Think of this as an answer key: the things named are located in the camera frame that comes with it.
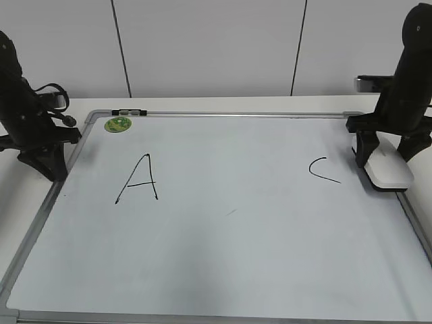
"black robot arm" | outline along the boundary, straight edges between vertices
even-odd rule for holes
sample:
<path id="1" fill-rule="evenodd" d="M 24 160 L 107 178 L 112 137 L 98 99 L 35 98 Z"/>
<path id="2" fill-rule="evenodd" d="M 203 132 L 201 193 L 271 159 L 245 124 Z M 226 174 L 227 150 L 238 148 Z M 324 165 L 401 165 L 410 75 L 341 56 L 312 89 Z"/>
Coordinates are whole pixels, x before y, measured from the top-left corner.
<path id="1" fill-rule="evenodd" d="M 356 163 L 364 167 L 378 147 L 376 132 L 401 136 L 398 151 L 405 161 L 431 146 L 432 118 L 425 116 L 432 99 L 432 5 L 420 3 L 407 15 L 402 29 L 404 50 L 395 74 L 359 76 L 372 92 L 381 92 L 373 113 L 348 118 L 356 133 Z"/>
<path id="2" fill-rule="evenodd" d="M 0 136 L 0 151 L 19 150 L 18 160 L 51 181 L 63 181 L 68 175 L 63 144 L 76 144 L 81 134 L 72 128 L 75 119 L 63 115 L 69 105 L 67 92 L 58 84 L 46 86 L 55 87 L 63 95 L 65 108 L 56 108 L 52 98 L 32 90 L 22 77 L 14 44 L 0 31 L 0 122 L 8 133 Z M 68 127 L 56 126 L 52 118 L 62 120 Z"/>

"white wall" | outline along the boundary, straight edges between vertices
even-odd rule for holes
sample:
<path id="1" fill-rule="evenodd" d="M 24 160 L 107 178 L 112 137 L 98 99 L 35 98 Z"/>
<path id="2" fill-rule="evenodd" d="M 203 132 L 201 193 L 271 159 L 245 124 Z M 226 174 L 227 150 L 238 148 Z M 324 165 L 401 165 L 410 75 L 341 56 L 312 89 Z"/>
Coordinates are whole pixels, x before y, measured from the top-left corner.
<path id="1" fill-rule="evenodd" d="M 33 88 L 56 82 L 71 97 L 127 97 L 108 0 L 0 0 L 0 30 Z"/>
<path id="2" fill-rule="evenodd" d="M 132 95 L 289 95 L 305 1 L 115 0 Z M 350 94 L 358 74 L 392 74 L 419 1 L 308 0 L 293 94 Z M 0 30 L 33 87 L 128 97 L 110 0 L 0 0 Z"/>
<path id="3" fill-rule="evenodd" d="M 308 0 L 293 95 L 352 94 L 357 75 L 392 75 L 419 2 Z"/>
<path id="4" fill-rule="evenodd" d="M 117 0 L 135 97 L 287 95 L 304 0 Z"/>

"table surface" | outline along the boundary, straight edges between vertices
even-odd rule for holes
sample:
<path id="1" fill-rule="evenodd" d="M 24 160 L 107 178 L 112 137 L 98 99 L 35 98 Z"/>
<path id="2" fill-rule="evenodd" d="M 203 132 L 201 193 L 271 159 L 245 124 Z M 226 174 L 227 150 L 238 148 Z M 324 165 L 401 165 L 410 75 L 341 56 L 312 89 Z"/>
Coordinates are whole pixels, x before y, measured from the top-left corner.
<path id="1" fill-rule="evenodd" d="M 149 111 L 211 112 L 296 112 L 340 113 L 371 112 L 377 95 L 326 97 L 236 97 L 236 98 L 169 98 L 169 99 L 72 99 L 68 113 L 84 127 L 87 115 L 96 109 L 145 109 Z M 73 146 L 65 147 L 66 158 Z M 20 163 L 16 151 L 0 154 L 0 277 L 3 277 L 26 234 L 51 183 L 32 168 Z M 414 186 L 408 198 L 417 216 L 429 231 L 432 223 L 432 150 L 418 154 L 409 165 L 414 173 Z"/>

